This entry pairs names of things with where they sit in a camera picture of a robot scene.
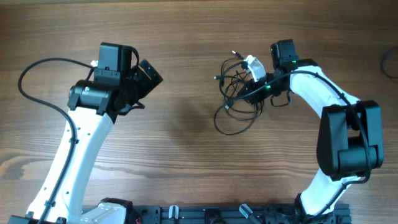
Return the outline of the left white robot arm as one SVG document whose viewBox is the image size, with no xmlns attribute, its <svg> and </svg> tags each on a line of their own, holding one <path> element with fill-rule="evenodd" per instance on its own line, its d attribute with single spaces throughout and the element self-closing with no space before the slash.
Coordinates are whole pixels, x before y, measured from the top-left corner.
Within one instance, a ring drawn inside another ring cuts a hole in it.
<svg viewBox="0 0 398 224">
<path fill-rule="evenodd" d="M 28 95 L 51 107 L 67 121 L 61 143 L 45 182 L 26 214 L 12 215 L 9 223 L 136 223 L 133 204 L 105 198 L 83 212 L 83 198 L 98 152 L 118 116 L 143 109 L 140 102 L 162 77 L 138 51 L 128 45 L 103 42 L 98 61 L 88 76 L 70 88 L 68 111 Z"/>
</svg>

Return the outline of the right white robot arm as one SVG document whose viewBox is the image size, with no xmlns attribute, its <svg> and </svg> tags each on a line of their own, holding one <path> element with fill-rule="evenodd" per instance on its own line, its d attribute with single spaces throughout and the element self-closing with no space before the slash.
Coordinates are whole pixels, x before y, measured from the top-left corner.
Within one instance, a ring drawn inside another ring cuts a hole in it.
<svg viewBox="0 0 398 224">
<path fill-rule="evenodd" d="M 251 103 L 286 92 L 300 96 L 320 117 L 317 140 L 319 170 L 298 195 L 307 222 L 331 214 L 335 203 L 352 185 L 365 184 L 384 160 L 381 109 L 342 90 L 316 61 L 301 59 L 293 40 L 271 45 L 274 71 L 267 73 L 254 56 L 242 57 L 243 70 L 252 76 L 237 96 Z"/>
</svg>

